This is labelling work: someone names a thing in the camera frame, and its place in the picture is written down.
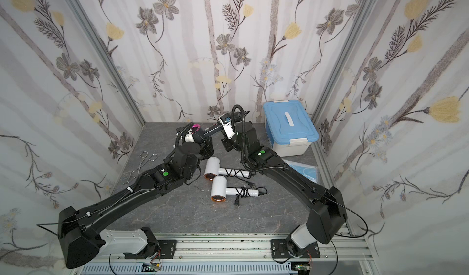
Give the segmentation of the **dark grey pink hair dryer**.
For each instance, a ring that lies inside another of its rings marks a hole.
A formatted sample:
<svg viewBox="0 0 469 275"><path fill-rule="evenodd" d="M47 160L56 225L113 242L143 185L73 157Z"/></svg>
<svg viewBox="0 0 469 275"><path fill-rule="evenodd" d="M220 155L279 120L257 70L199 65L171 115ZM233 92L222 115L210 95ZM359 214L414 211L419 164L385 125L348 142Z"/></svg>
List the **dark grey pink hair dryer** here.
<svg viewBox="0 0 469 275"><path fill-rule="evenodd" d="M189 132L186 134L186 138L188 138L189 136L195 137L196 135L201 138L210 138L213 135L221 132L222 130L222 125L218 122L208 127L203 127L201 124L194 123L190 127Z"/></svg>

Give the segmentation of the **white hair dryer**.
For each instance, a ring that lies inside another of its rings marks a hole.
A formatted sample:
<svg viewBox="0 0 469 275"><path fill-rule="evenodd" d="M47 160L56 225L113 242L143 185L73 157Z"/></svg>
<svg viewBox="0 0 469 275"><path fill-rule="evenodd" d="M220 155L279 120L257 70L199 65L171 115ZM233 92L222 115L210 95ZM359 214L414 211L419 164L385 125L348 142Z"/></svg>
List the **white hair dryer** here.
<svg viewBox="0 0 469 275"><path fill-rule="evenodd" d="M250 179L252 176L255 176L255 173L240 169L223 168L221 167L220 159L217 157L210 157L207 160L205 172L203 175L205 179L212 181L216 176Z"/></svg>
<svg viewBox="0 0 469 275"><path fill-rule="evenodd" d="M212 180L210 199L214 202L224 202L227 196L236 196L237 198L259 197L260 192L257 189L232 188L227 186L227 179L223 176L216 176Z"/></svg>

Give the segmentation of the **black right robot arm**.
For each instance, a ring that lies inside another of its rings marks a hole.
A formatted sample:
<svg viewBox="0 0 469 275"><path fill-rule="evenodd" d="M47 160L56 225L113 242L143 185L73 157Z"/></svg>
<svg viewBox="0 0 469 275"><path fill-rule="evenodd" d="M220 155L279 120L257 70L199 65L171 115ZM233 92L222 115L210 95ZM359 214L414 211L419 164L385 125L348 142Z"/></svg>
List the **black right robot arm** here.
<svg viewBox="0 0 469 275"><path fill-rule="evenodd" d="M307 222L286 238L290 255L299 257L316 242L329 244L348 218L339 189L323 187L290 167L273 149L260 143L250 122L235 124L232 121L224 134L226 150L240 152L241 164L246 170L273 179L309 208Z"/></svg>

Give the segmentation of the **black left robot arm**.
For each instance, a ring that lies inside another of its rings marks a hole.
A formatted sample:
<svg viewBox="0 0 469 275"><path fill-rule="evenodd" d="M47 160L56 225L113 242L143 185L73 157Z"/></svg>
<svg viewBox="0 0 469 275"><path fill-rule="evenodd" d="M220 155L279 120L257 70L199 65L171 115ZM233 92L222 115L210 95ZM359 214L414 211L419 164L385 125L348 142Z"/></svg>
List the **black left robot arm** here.
<svg viewBox="0 0 469 275"><path fill-rule="evenodd" d="M68 269L96 258L105 245L100 234L110 224L192 179L200 162L214 154L211 136L198 131L192 137L191 142L175 143L162 164L141 173L126 189L88 207L67 207L59 213L57 238Z"/></svg>

